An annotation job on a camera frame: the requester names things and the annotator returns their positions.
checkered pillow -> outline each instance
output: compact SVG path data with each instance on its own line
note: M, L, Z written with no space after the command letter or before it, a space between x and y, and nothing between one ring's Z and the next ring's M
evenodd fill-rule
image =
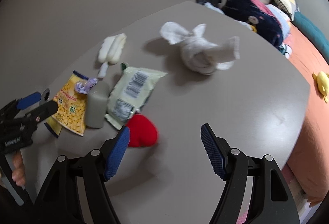
M295 11L297 8L297 3L295 0L273 0L274 5L279 9L284 11L293 21L295 17Z

red heart-shaped object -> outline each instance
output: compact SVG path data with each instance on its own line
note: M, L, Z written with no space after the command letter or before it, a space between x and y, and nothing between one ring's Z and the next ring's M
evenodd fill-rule
M128 147L149 147L158 140L158 131L155 125L141 114L135 114L126 124L130 129Z

orange bed sheet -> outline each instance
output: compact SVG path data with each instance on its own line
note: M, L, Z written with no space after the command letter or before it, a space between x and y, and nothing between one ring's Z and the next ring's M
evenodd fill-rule
M329 65L294 25L291 34L294 42L289 60L310 84L310 97L288 165L314 205L322 201L329 190L329 103L321 97L312 73L329 73Z

yellow snack package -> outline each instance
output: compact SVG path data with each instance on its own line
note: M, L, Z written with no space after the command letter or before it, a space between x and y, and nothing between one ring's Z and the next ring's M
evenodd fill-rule
M47 119L46 126L55 136L58 137L60 128L56 123L59 123L68 130L83 136L83 132L86 129L84 123L86 100L87 95L77 93L74 90L74 86L79 81L88 80L86 76L73 71L68 82L62 87L62 89L53 98L58 104L57 113L53 114L52 119Z

barcode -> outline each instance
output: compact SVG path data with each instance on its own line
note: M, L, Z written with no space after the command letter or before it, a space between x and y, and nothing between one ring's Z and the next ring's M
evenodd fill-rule
M147 78L148 76L145 73L135 73L126 88L125 93L133 98L137 98Z

